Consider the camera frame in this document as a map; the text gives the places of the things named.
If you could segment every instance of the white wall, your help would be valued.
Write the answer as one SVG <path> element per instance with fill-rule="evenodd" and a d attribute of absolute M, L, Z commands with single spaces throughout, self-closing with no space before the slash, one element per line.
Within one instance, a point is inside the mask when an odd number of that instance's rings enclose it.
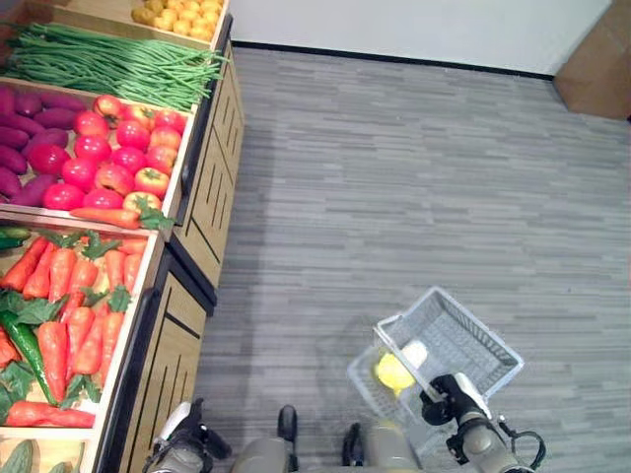
<path fill-rule="evenodd" d="M 610 0 L 231 0 L 233 39 L 554 74 Z"/>

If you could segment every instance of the cable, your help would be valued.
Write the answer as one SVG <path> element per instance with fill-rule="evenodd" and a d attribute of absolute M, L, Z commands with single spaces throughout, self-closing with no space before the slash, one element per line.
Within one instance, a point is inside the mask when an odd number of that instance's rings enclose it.
<path fill-rule="evenodd" d="M 532 437 L 539 442 L 539 449 L 537 450 L 534 460 L 530 464 L 530 468 L 532 470 L 536 470 L 541 465 L 541 462 L 543 461 L 543 459 L 545 458 L 545 454 L 547 453 L 547 449 L 545 448 L 545 441 L 543 441 L 543 438 L 535 431 L 514 431 L 506 424 L 506 418 L 504 416 L 499 417 L 498 425 L 500 426 L 500 429 L 504 431 L 504 434 L 511 438 L 511 451 L 513 452 L 513 454 L 517 454 L 515 443 L 518 439 Z"/>

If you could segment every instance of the basket handle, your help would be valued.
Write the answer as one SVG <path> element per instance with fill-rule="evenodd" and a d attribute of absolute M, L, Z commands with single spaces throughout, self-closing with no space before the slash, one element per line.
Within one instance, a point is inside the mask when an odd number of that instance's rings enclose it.
<path fill-rule="evenodd" d="M 398 360 L 403 363 L 405 368 L 410 372 L 410 374 L 412 374 L 412 377 L 419 383 L 428 397 L 434 402 L 440 402 L 443 400 L 443 396 L 434 388 L 434 386 L 432 386 L 423 376 L 419 374 L 418 370 L 412 366 L 412 364 L 407 360 L 407 357 L 405 357 L 405 355 L 403 355 L 403 353 L 398 349 L 394 340 L 392 340 L 384 330 L 384 325 L 393 323 L 402 316 L 403 314 L 398 313 L 392 317 L 380 320 L 377 322 L 377 325 L 373 327 L 373 331 L 386 344 L 387 348 L 398 358 Z"/>

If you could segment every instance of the gray carpet floor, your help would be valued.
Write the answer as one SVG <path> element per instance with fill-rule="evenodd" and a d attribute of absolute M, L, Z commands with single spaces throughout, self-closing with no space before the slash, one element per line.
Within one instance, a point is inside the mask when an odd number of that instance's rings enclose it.
<path fill-rule="evenodd" d="M 570 113 L 540 80 L 235 56 L 246 130 L 206 421 L 239 452 L 292 403 L 302 466 L 338 464 L 370 414 L 348 364 L 440 285 L 524 357 L 491 407 L 546 438 L 541 471 L 629 471 L 628 124 Z"/>

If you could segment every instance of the produce display stand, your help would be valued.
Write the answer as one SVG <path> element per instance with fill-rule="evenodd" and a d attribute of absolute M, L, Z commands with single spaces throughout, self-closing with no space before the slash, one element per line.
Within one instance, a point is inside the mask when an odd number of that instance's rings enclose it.
<path fill-rule="evenodd" d="M 109 237 L 143 237 L 148 244 L 132 303 L 116 345 L 102 399 L 91 429 L 0 428 L 0 466 L 23 439 L 35 445 L 33 472 L 47 473 L 60 461 L 74 465 L 85 446 L 81 472 L 137 472 L 151 441 L 171 410 L 190 400 L 206 317 L 216 304 L 245 116 L 232 61 L 228 1 L 210 42 L 137 25 L 129 0 L 21 1 L 3 18 L 12 22 L 61 23 L 132 38 L 155 38 L 197 48 L 219 49 L 230 58 L 223 81 L 211 81 L 210 99 L 187 115 L 163 212 L 175 219 L 169 231 L 129 231 L 76 219 L 65 211 L 0 204 L 0 222 L 33 230 L 69 233 L 91 229 Z M 0 27 L 0 39 L 7 31 Z M 10 51 L 0 48 L 0 59 Z M 19 90 L 60 90 L 91 103 L 95 94 L 0 77 Z M 21 254 L 0 254 L 6 271 Z M 32 396 L 38 396 L 36 389 Z"/>

